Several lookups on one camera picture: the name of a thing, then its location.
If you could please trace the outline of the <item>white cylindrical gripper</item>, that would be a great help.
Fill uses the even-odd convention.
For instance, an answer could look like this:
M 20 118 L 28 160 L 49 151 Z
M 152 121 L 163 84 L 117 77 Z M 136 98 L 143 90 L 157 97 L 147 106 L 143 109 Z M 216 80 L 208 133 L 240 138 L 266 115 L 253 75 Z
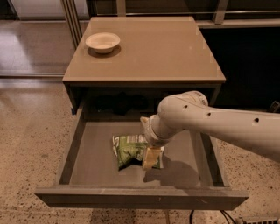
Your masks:
M 147 142 L 153 146 L 147 147 L 143 154 L 143 168 L 149 170 L 158 162 L 161 153 L 161 149 L 155 147 L 168 144 L 172 139 L 172 130 L 162 122 L 159 115 L 141 116 L 140 122 Z

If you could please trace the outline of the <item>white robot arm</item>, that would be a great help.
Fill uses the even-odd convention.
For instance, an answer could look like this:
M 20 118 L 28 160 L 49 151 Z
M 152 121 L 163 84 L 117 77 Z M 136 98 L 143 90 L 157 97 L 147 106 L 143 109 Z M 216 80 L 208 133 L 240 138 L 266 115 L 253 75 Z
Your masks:
M 280 162 L 280 115 L 275 113 L 213 108 L 199 91 L 165 97 L 157 113 L 141 117 L 148 146 L 167 145 L 183 130 L 197 131 Z

